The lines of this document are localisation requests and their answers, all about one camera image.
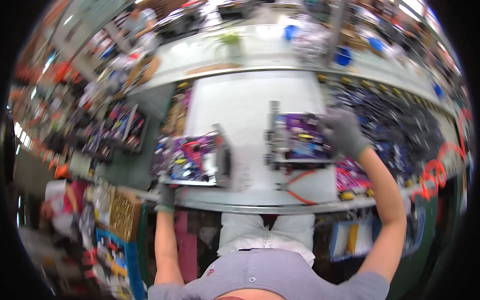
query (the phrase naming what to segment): wire cutters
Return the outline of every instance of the wire cutters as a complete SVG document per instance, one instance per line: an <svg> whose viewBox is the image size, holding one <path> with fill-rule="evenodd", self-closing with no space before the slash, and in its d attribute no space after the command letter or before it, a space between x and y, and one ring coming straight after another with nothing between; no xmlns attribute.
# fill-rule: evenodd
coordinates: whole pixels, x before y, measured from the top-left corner
<svg viewBox="0 0 480 300"><path fill-rule="evenodd" d="M308 205L317 204L317 203L315 203L315 202L309 201L309 200L307 200L307 199L305 199L305 198L302 198L302 197L298 196L298 195L295 194L294 192L290 191L290 189L288 188L288 186L289 186L291 183L294 183L294 182L296 182L297 180L299 180L300 178L305 177L305 176L310 175L310 174L313 174L313 173L315 173L315 171L313 171L313 170L308 170L308 171L305 171L305 172L301 173L301 174L298 175L297 177L294 177L294 178L288 180L287 182L283 182L283 183L277 182L276 185L278 185L279 188L277 188L276 190L277 190L277 191L286 191L286 192L288 192L292 197L296 198L297 200L302 201L302 202L305 203L305 204L308 204Z"/></svg>

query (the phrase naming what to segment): hand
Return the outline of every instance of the hand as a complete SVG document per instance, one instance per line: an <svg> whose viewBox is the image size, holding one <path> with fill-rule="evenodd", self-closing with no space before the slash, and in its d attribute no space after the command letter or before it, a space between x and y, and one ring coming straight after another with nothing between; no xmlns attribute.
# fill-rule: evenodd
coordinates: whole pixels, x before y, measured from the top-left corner
<svg viewBox="0 0 480 300"><path fill-rule="evenodd" d="M328 108L327 114L319 117L320 122L331 131L325 131L328 143L355 160L371 142L359 129L357 116L342 108Z"/></svg>
<svg viewBox="0 0 480 300"><path fill-rule="evenodd" d="M160 198L156 202L156 212L174 213L175 191L177 188L171 188L170 185L162 184L160 187Z"/></svg>

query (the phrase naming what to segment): cable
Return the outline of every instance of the cable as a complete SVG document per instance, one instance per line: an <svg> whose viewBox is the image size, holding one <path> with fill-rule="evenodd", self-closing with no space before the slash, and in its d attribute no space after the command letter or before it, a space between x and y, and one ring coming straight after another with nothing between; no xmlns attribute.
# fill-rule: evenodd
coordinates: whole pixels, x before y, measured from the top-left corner
<svg viewBox="0 0 480 300"><path fill-rule="evenodd" d="M441 161L448 150L453 150L457 152L462 159L465 159L466 152L465 152L465 142L464 142L463 130L462 130L463 128L462 119L465 121L467 119L470 119L470 120L472 119L471 112L468 111L466 108L461 109L460 115L458 118L458 125L459 125L458 132L460 134L460 147L450 142L443 143L442 147L440 147L440 151L438 152L437 158L429 161L423 168L423 172L420 177L422 189L421 191L412 192L412 195L411 195L412 203L414 202L414 198L416 195L424 197L429 202L430 197L438 194L438 187L440 186L442 188L445 186L446 173L445 173L445 167L442 165ZM429 173L431 171L435 171L436 177L433 174ZM433 189L431 190L427 189L427 187L425 186L425 181L427 180L433 180L433 183L435 184L435 187Z"/></svg>

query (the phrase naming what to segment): potted plant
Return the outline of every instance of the potted plant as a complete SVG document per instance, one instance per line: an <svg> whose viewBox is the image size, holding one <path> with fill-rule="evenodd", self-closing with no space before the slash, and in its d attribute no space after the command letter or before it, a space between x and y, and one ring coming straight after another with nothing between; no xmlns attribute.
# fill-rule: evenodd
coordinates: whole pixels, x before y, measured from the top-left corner
<svg viewBox="0 0 480 300"><path fill-rule="evenodd" d="M241 35L237 31L231 30L216 36L209 36L208 38L212 39L213 43L216 44L216 51L220 47L226 46L230 57L237 58L242 55Z"/></svg>

